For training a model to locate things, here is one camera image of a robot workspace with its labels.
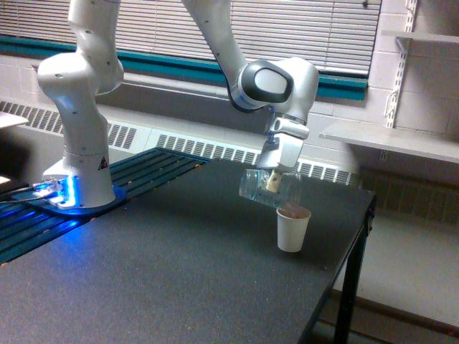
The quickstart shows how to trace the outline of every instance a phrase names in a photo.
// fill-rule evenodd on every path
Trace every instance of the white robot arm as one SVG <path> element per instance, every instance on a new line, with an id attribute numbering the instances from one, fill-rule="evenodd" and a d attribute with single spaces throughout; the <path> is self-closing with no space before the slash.
<path id="1" fill-rule="evenodd" d="M 281 174 L 293 170 L 308 137 L 308 113 L 318 87 L 318 71 L 298 57 L 248 63 L 232 34 L 231 0 L 182 0 L 201 29 L 227 78 L 229 98 L 243 111 L 270 106 L 270 125 L 257 167 L 272 170 L 268 189 L 276 191 Z"/>
<path id="2" fill-rule="evenodd" d="M 95 96 L 117 88 L 123 66 L 116 55 L 120 0 L 72 0 L 68 22 L 77 51 L 44 60 L 38 82 L 56 104 L 64 128 L 64 157 L 44 178 L 66 181 L 51 203 L 63 209 L 95 208 L 115 199 L 108 168 L 107 120 Z"/>

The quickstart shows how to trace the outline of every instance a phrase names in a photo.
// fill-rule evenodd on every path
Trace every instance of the blue led light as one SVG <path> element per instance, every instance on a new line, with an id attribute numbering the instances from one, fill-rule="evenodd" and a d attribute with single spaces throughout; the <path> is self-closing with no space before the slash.
<path id="1" fill-rule="evenodd" d="M 44 188 L 49 188 L 53 185 L 54 185 L 53 183 L 43 183 L 42 185 L 38 185 L 37 187 L 35 187 L 35 191 L 40 191 L 40 190 L 43 190 Z"/>
<path id="2" fill-rule="evenodd" d="M 75 183 L 73 181 L 72 176 L 68 176 L 66 179 L 67 182 L 67 205 L 68 206 L 74 206 L 76 203 L 76 197 L 75 197 Z"/>
<path id="3" fill-rule="evenodd" d="M 78 224 L 78 221 L 72 220 L 72 221 L 64 221 L 57 226 L 55 226 L 55 229 L 71 229 L 75 227 Z"/>
<path id="4" fill-rule="evenodd" d="M 34 216 L 36 214 L 36 211 L 31 211 L 30 213 L 27 213 L 25 215 L 22 215 L 21 217 L 19 217 L 15 222 L 19 222 L 21 220 L 24 220 L 28 217 L 31 217 L 31 216 Z"/>
<path id="5" fill-rule="evenodd" d="M 13 213 L 15 213 L 15 210 L 10 210 L 10 211 L 8 211 L 6 213 L 0 214 L 0 219 L 4 218 L 4 217 L 7 217 L 8 215 L 11 215 Z"/>

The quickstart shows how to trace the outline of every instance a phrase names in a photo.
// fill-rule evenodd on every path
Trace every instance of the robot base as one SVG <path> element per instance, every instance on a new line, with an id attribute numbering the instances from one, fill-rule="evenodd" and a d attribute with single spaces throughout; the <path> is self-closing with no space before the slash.
<path id="1" fill-rule="evenodd" d="M 27 202 L 28 204 L 31 204 L 33 206 L 36 206 L 43 211 L 46 211 L 51 214 L 59 214 L 59 215 L 64 215 L 68 217 L 97 217 L 100 216 L 104 213 L 108 213 L 110 210 L 113 210 L 114 208 L 117 208 L 118 206 L 124 204 L 126 202 L 126 192 L 118 187 L 118 186 L 113 186 L 113 191 L 115 192 L 115 199 L 104 206 L 98 206 L 95 208 L 76 208 L 76 209 L 60 209 L 57 208 L 56 206 L 53 206 L 51 203 L 44 199 L 39 199 L 37 201 L 30 201 Z M 18 193 L 17 195 L 13 196 L 13 199 L 16 199 L 18 201 L 22 199 L 30 199 L 36 197 L 32 192 L 24 192 L 24 193 Z"/>

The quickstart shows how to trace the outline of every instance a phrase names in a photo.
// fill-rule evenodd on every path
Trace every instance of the window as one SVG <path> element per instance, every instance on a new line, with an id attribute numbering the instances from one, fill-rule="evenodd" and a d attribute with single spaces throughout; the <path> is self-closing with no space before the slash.
<path id="1" fill-rule="evenodd" d="M 75 43 L 70 0 L 0 0 L 0 34 Z M 366 77 L 381 0 L 232 0 L 248 59 L 299 56 L 330 74 Z M 122 0 L 117 48 L 214 59 L 180 0 Z"/>

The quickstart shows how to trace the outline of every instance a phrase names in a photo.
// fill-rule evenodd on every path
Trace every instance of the wall shelf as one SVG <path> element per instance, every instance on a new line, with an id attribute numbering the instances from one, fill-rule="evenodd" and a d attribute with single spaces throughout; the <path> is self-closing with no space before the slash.
<path id="1" fill-rule="evenodd" d="M 459 140 L 444 135 L 392 129 L 361 122 L 339 121 L 328 126 L 319 134 L 319 137 L 384 151 L 459 163 Z"/>
<path id="2" fill-rule="evenodd" d="M 28 123 L 28 120 L 21 116 L 11 115 L 9 113 L 3 113 L 0 111 L 0 129 L 25 123 Z"/>
<path id="3" fill-rule="evenodd" d="M 404 32 L 382 30 L 383 36 L 393 36 L 398 39 L 413 39 L 422 42 L 440 42 L 440 43 L 456 43 L 459 44 L 458 36 L 445 36 L 444 34 L 426 34 L 423 32 Z"/>

